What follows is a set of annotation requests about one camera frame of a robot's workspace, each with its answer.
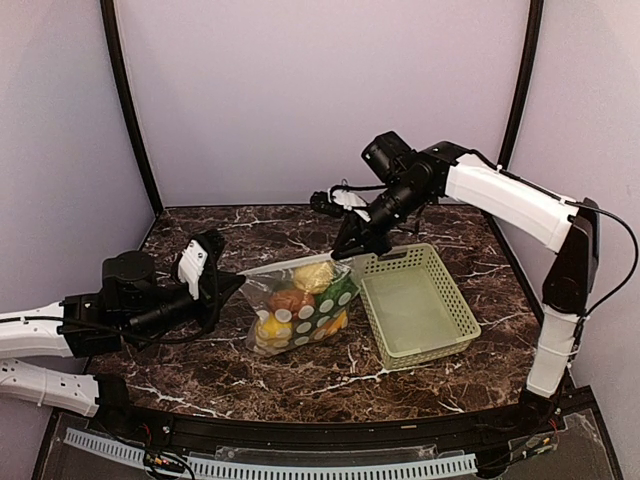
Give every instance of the robotic arm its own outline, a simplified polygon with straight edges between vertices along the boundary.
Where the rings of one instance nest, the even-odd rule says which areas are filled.
[[[66,297],[35,310],[0,315],[0,394],[93,417],[101,406],[128,405],[124,382],[105,375],[70,375],[14,357],[87,357],[118,351],[122,340],[142,349],[211,332],[220,309],[244,277],[217,269],[224,239],[215,230],[194,236],[173,265],[175,284],[159,286],[153,258],[131,251],[102,264],[98,293]],[[197,319],[200,330],[163,339]]]
[[[387,253],[387,232],[442,197],[493,214],[557,254],[543,285],[544,323],[526,385],[535,396],[554,395],[576,353],[598,266],[599,225],[588,208],[597,205],[589,199],[578,204],[547,191],[501,170],[479,152],[449,142],[416,152],[395,132],[388,132],[376,137],[362,158],[386,188],[371,204],[347,185],[311,197],[314,210],[345,216],[333,246],[335,259]]]

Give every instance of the brown marble surface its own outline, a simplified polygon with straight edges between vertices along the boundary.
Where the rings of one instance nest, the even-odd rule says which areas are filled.
[[[162,214],[143,248],[156,256],[166,279],[193,234],[218,228],[227,240],[220,267],[241,271],[326,252],[339,224],[305,206],[175,208]],[[245,347],[254,313],[238,292],[210,336],[142,352],[126,346],[93,359],[89,371],[123,376],[139,406],[242,420],[381,421],[515,403],[539,327],[480,212],[431,206],[417,237],[394,232],[392,242],[428,242],[437,249],[482,326],[465,352],[387,372],[358,299],[349,326],[326,342],[260,357]]]

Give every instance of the white polka dot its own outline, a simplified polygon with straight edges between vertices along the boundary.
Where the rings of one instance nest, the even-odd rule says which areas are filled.
[[[313,315],[313,312],[315,312],[315,309],[311,305],[305,305],[298,312],[298,318],[300,320],[306,320],[311,315]]]
[[[322,313],[327,313],[332,308],[333,308],[333,300],[331,300],[330,298],[327,298],[324,302],[322,302],[322,305],[320,305],[320,311]]]
[[[338,305],[346,305],[349,300],[351,300],[351,292],[345,292],[340,295],[340,298],[338,299]]]
[[[311,322],[301,323],[298,325],[298,328],[296,328],[296,332],[298,333],[307,333],[309,330],[311,330]]]
[[[276,337],[278,338],[289,338],[290,335],[291,335],[290,328],[279,328],[278,331],[276,332]]]
[[[291,321],[291,312],[289,310],[285,310],[284,308],[280,308],[276,310],[276,320],[282,323],[287,323]]]

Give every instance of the perforated metal strip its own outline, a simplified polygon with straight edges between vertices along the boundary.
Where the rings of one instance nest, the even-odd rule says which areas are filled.
[[[143,468],[143,450],[115,440],[69,428],[64,442],[130,467]],[[197,457],[189,457],[187,463],[197,478],[229,480],[430,480],[477,472],[476,456],[473,454],[366,467],[245,465]]]

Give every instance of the black vertical post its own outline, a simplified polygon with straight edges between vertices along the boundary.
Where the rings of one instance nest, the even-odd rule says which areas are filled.
[[[115,7],[113,0],[100,0],[100,5],[102,7],[104,33],[107,38],[109,57],[111,58],[111,68],[113,69],[113,77],[116,82],[116,88],[118,89],[118,96],[120,97],[120,107],[122,108],[124,121],[127,125],[127,131],[129,132],[129,140],[133,147],[133,153],[136,157],[136,163],[140,170],[144,188],[147,191],[147,197],[149,197],[149,202],[151,203],[154,213],[158,216],[163,212],[164,206],[162,205],[162,199],[158,192],[158,186],[153,178],[153,171],[151,170],[147,151],[144,148],[138,117],[135,107],[133,106],[133,97],[131,96],[131,89],[129,88],[129,80],[127,79],[127,71],[122,55],[122,45],[120,44]]]
[[[529,6],[529,20],[527,21],[527,32],[524,38],[518,81],[513,95],[509,121],[507,122],[507,128],[502,140],[500,156],[498,157],[498,165],[502,165],[505,169],[509,166],[511,156],[513,155],[513,148],[516,144],[518,130],[522,122],[522,114],[524,113],[524,106],[527,101],[531,74],[533,73],[533,62],[538,47],[538,37],[540,36],[543,4],[544,0],[531,0],[531,5]]]

